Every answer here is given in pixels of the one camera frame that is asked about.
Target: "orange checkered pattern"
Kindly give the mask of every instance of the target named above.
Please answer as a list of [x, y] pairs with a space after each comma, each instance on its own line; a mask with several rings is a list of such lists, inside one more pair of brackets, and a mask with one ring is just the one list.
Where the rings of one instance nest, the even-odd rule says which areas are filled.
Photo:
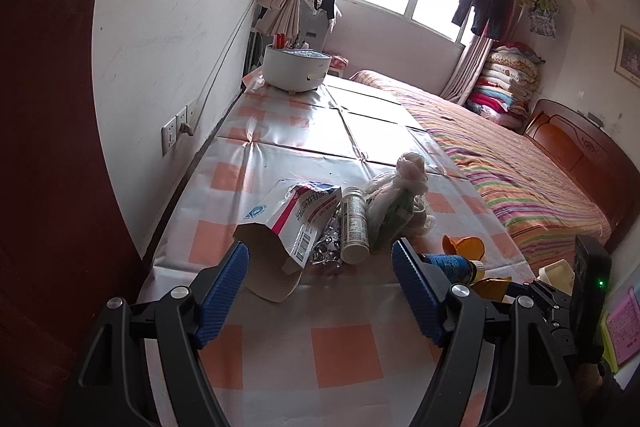
[[[281, 178], [362, 185], [407, 151], [428, 165], [435, 228], [417, 251], [442, 252], [443, 234], [484, 240], [489, 275], [532, 280], [510, 236], [447, 155], [389, 94], [328, 77], [289, 96], [254, 80], [198, 165], [164, 232], [141, 301], [188, 284], [219, 263], [236, 224]], [[157, 350], [148, 350], [163, 425], [172, 425]], [[246, 289], [220, 336], [200, 352], [232, 427], [406, 427], [440, 356], [421, 336], [390, 257], [339, 275], [308, 266], [281, 304]], [[483, 350], [464, 425], [476, 425], [490, 373]]]

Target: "stacked quilts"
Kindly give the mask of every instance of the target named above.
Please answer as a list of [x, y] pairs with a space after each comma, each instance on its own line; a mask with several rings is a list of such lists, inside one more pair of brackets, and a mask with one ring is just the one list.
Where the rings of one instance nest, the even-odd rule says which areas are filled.
[[489, 54], [466, 107], [498, 125], [519, 129], [529, 116], [542, 62], [522, 42], [497, 47]]

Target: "barcode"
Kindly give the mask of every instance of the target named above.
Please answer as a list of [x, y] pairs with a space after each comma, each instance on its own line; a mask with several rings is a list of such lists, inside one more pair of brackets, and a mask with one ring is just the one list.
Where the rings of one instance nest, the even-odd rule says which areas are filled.
[[309, 248], [309, 242], [311, 241], [311, 236], [308, 233], [303, 233], [300, 238], [300, 244], [298, 245], [298, 249], [296, 250], [296, 259], [300, 261], [300, 263], [304, 263], [306, 250]]

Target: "blue tube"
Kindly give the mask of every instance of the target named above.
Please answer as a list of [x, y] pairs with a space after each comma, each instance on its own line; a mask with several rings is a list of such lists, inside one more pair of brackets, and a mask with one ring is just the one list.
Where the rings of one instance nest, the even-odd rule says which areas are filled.
[[438, 266], [452, 284], [468, 284], [476, 275], [476, 267], [461, 255], [427, 253], [421, 258], [425, 263]]

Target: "metal screw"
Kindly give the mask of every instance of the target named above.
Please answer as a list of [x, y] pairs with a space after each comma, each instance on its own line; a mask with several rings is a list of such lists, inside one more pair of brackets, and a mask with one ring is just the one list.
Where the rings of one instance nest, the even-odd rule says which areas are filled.
[[182, 299], [189, 295], [189, 289], [187, 286], [176, 286], [173, 290], [171, 290], [171, 296], [174, 299]]
[[451, 293], [458, 297], [466, 297], [471, 293], [471, 290], [463, 284], [454, 284], [451, 288]]
[[110, 310], [117, 310], [122, 306], [122, 297], [112, 297], [107, 301], [107, 308]]
[[518, 297], [518, 304], [523, 308], [533, 308], [533, 299], [527, 295]]

